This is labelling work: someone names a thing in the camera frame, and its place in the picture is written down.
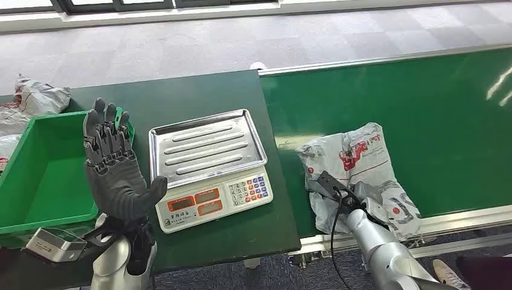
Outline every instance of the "plastic mailer bag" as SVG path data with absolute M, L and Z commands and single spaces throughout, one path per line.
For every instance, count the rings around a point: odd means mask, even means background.
M 306 189 L 310 191 L 318 230 L 331 233 L 338 208 L 336 201 L 324 197 L 327 192 L 316 182 L 323 171 L 349 187 L 358 182 L 369 185 L 372 198 L 387 213 L 389 229 L 399 239 L 419 230 L 420 213 L 395 178 L 382 127 L 378 124 L 368 123 L 358 130 L 319 137 L 296 151 L 306 171 Z M 336 232 L 348 232 L 346 218 L 340 214 Z
M 5 168 L 30 119 L 58 114 L 69 105 L 70 99 L 69 88 L 55 88 L 19 75 L 13 101 L 0 105 L 0 172 Z

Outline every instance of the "stainless steel tray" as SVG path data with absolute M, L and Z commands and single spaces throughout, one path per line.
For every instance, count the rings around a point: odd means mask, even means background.
M 267 163 L 245 109 L 153 128 L 149 151 L 151 179 L 166 176 L 168 189 Z

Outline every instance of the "black cable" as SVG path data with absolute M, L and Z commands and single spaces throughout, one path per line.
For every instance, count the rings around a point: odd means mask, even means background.
M 336 223 L 338 221 L 339 212 L 341 209 L 341 200 L 342 200 L 341 192 L 336 187 L 334 188 L 334 190 L 339 194 L 339 203 L 338 203 L 338 210 L 336 211 L 336 217 L 335 217 L 334 223 L 333 223 L 333 229 L 331 231 L 331 258 L 333 259 L 334 268 L 336 269 L 336 272 L 337 272 L 339 278 L 343 281 L 343 284 L 345 284 L 345 287 L 347 287 L 348 290 L 351 290 L 350 287 L 348 287 L 347 283 L 345 282 L 345 279 L 343 279 L 343 277 L 341 277 L 341 273 L 339 272 L 338 265 L 336 264 L 336 261 L 334 259 L 334 246 L 333 246 L 334 229 L 336 228 Z

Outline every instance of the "shoe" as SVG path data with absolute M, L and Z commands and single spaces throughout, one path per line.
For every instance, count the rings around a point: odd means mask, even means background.
M 457 274 L 455 274 L 455 272 L 443 261 L 436 259 L 432 261 L 432 266 L 434 266 L 434 271 L 439 279 L 439 282 L 451 287 L 455 287 L 459 290 L 471 289 L 471 287 L 464 283 L 464 281 L 460 279 L 459 276 L 457 276 Z

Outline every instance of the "price computing scale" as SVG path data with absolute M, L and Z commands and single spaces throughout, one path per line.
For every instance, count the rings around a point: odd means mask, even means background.
M 153 128 L 149 145 L 151 179 L 161 175 L 168 181 L 155 205 L 165 233 L 274 198 L 267 156 L 246 109 Z

